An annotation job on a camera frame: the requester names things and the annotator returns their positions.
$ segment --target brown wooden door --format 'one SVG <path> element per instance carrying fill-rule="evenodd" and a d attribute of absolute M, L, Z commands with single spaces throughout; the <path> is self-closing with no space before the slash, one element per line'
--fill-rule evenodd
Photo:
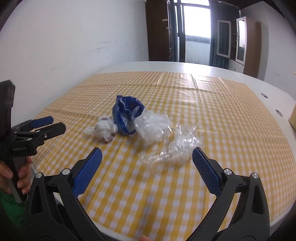
<path fill-rule="evenodd" d="M 149 61 L 170 61 L 173 58 L 171 11 L 169 0 L 146 2 Z"/>

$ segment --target curtain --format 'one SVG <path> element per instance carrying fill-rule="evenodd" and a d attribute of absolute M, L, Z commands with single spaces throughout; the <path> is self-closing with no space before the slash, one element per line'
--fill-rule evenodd
<path fill-rule="evenodd" d="M 228 69 L 229 58 L 217 55 L 218 20 L 231 21 L 239 18 L 239 8 L 227 3 L 210 0 L 211 12 L 211 46 L 210 66 Z"/>

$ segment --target plastic trash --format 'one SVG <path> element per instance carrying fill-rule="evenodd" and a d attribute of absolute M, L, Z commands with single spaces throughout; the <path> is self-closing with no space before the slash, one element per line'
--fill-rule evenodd
<path fill-rule="evenodd" d="M 176 126 L 174 135 L 174 139 L 164 151 L 154 152 L 150 156 L 147 154 L 140 156 L 140 160 L 148 169 L 161 172 L 171 166 L 182 166 L 192 160 L 194 148 L 204 148 L 204 137 L 195 126 Z"/>
<path fill-rule="evenodd" d="M 134 114 L 132 114 L 132 119 L 136 132 L 148 145 L 160 142 L 164 137 L 169 136 L 174 125 L 167 114 L 157 114 L 147 108 L 137 118 L 134 118 Z"/>
<path fill-rule="evenodd" d="M 98 122 L 94 127 L 87 127 L 84 133 L 86 135 L 95 135 L 100 141 L 111 142 L 117 130 L 117 125 L 114 124 L 112 118 L 102 116 L 98 118 Z"/>
<path fill-rule="evenodd" d="M 143 104 L 137 98 L 118 95 L 112 110 L 113 120 L 118 127 L 118 131 L 123 135 L 134 134 L 136 129 L 131 118 L 132 112 L 134 118 L 136 118 L 142 114 L 144 108 Z"/>

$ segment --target glass cabinet door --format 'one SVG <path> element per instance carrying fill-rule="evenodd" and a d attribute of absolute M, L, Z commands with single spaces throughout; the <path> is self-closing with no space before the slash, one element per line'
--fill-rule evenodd
<path fill-rule="evenodd" d="M 236 62 L 244 64 L 246 58 L 246 48 L 247 48 L 247 28 L 246 19 L 237 19 L 237 52 L 236 52 Z"/>
<path fill-rule="evenodd" d="M 231 49 L 231 22 L 218 20 L 217 55 L 230 58 L 230 49 Z"/>

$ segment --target window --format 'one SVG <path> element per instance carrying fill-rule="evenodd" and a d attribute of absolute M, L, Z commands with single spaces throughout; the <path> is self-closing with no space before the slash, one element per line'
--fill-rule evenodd
<path fill-rule="evenodd" d="M 181 24 L 182 24 L 182 31 L 184 31 L 184 19 L 183 19 L 183 8 L 181 5 Z"/>
<path fill-rule="evenodd" d="M 199 5 L 205 5 L 209 6 L 209 0 L 181 0 L 181 3 L 191 3 L 191 4 L 199 4 Z"/>
<path fill-rule="evenodd" d="M 208 8 L 184 6 L 184 18 L 185 35 L 211 38 L 211 16 Z"/>
<path fill-rule="evenodd" d="M 244 21 L 239 22 L 239 46 L 245 48 L 246 45 L 246 27 Z"/>
<path fill-rule="evenodd" d="M 178 14 L 177 14 L 177 6 L 175 6 L 175 12 L 176 12 L 176 23 L 177 23 L 177 33 L 178 33 Z"/>

